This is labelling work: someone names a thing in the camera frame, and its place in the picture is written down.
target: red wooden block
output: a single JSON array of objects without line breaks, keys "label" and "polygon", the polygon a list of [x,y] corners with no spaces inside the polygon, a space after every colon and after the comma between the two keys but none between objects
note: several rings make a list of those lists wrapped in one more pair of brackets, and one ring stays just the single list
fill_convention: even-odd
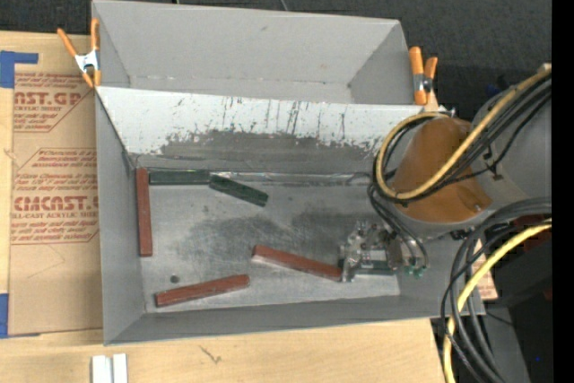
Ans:
[{"label": "red wooden block", "polygon": [[253,248],[252,258],[262,262],[284,266],[292,270],[321,276],[332,281],[341,281],[341,274],[343,272],[343,270],[337,266],[324,264],[323,262],[297,256],[289,252],[268,248],[267,246],[255,246]]},{"label": "red wooden block", "polygon": [[189,286],[170,289],[169,291],[155,294],[155,305],[167,307],[182,301],[190,301],[219,295],[226,292],[234,292],[249,286],[249,276],[236,274],[227,278],[216,279],[206,283],[192,284]]},{"label": "red wooden block", "polygon": [[135,190],[137,194],[137,227],[140,257],[153,255],[152,212],[150,210],[150,176],[146,168],[135,171]]}]

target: wooden table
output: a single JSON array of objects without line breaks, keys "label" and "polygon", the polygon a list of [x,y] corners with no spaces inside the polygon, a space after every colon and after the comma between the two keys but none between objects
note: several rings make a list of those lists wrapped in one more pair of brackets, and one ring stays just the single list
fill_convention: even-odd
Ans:
[{"label": "wooden table", "polygon": [[[28,37],[0,33],[4,43],[9,39],[23,46]],[[5,143],[11,141],[6,128],[12,113],[5,102],[11,95],[5,91],[2,96],[0,141],[4,144],[0,147],[10,152]],[[4,270],[9,237],[6,190],[0,189],[4,199],[0,267]],[[2,270],[0,274],[1,293],[6,276]],[[12,337],[0,340],[0,383],[89,382],[91,357],[115,353],[127,354],[130,383],[445,381],[431,323],[416,319],[109,347],[102,345],[101,330]]]}]

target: blue tape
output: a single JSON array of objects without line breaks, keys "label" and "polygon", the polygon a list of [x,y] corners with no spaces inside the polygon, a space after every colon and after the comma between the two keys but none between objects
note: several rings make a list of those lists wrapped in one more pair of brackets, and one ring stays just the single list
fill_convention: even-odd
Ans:
[{"label": "blue tape", "polygon": [[0,293],[0,338],[8,336],[8,294]]},{"label": "blue tape", "polygon": [[0,88],[14,87],[14,65],[37,63],[38,53],[0,51]]}]

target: red stick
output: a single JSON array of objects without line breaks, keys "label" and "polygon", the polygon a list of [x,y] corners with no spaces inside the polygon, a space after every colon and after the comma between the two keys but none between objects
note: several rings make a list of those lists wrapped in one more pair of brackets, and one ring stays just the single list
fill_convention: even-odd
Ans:
[{"label": "red stick", "polygon": [[153,255],[152,212],[150,210],[149,181],[150,178],[146,168],[138,168],[135,171],[140,257],[151,257]]},{"label": "red stick", "polygon": [[317,260],[311,260],[301,256],[296,256],[289,252],[268,248],[267,246],[255,246],[253,248],[252,258],[262,262],[268,262],[274,265],[284,266],[292,270],[314,274],[333,281],[341,281],[343,270],[337,266],[324,264]]},{"label": "red stick", "polygon": [[249,286],[249,276],[236,274],[227,278],[216,279],[206,283],[178,287],[155,294],[156,307],[167,307],[182,301],[203,299],[226,292],[234,292]]}]

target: yellow cable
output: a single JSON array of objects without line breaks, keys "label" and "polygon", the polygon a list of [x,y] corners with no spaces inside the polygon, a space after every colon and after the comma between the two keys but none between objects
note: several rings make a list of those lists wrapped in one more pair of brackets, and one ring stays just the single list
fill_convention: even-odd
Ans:
[{"label": "yellow cable", "polygon": [[[491,268],[496,264],[501,258],[503,258],[506,254],[510,252],[513,248],[518,246],[524,240],[533,237],[534,235],[540,233],[541,231],[549,230],[552,227],[552,219],[548,219],[547,224],[537,225],[535,227],[531,227],[524,231],[521,231],[517,236],[509,239],[506,243],[504,243],[500,248],[498,248],[486,261],[480,266],[476,273],[470,278],[468,283],[466,283],[465,288],[460,292],[457,298],[457,309],[458,311],[462,311],[463,307],[470,297],[470,294],[480,281],[480,279],[487,274]],[[455,326],[455,319],[451,316],[448,319],[448,331],[451,335],[455,333],[456,326]],[[452,343],[448,339],[448,336],[445,335],[444,342],[443,342],[443,369],[445,372],[445,377],[447,378],[447,383],[456,383],[455,375],[452,370]]]},{"label": "yellow cable", "polygon": [[550,72],[552,71],[551,65],[544,66],[537,74],[533,75],[532,77],[527,78],[522,83],[518,84],[511,90],[509,90],[502,98],[500,98],[491,111],[484,117],[480,123],[473,129],[473,131],[466,137],[466,139],[460,144],[457,150],[452,154],[452,156],[447,160],[447,162],[438,170],[434,176],[429,178],[424,184],[421,184],[417,188],[408,191],[408,192],[396,192],[391,187],[387,185],[385,180],[383,179],[383,158],[385,157],[385,153],[387,151],[388,146],[390,145],[391,141],[395,137],[396,133],[403,129],[405,126],[409,125],[410,123],[414,122],[415,120],[421,118],[445,118],[448,117],[447,114],[439,113],[439,112],[422,112],[415,116],[409,117],[403,122],[401,122],[398,126],[396,126],[391,132],[388,134],[387,138],[383,142],[378,151],[377,160],[375,163],[375,176],[377,179],[377,183],[380,188],[385,192],[385,194],[389,196],[394,196],[397,199],[411,199],[415,198],[418,195],[423,194],[429,188],[434,186],[441,178],[445,176],[445,174],[452,168],[452,166],[463,156],[465,151],[468,147],[474,142],[474,140],[487,128],[489,123],[499,114],[499,112],[510,103],[519,93],[526,90],[530,86],[534,85],[535,83],[541,81],[545,78]]}]

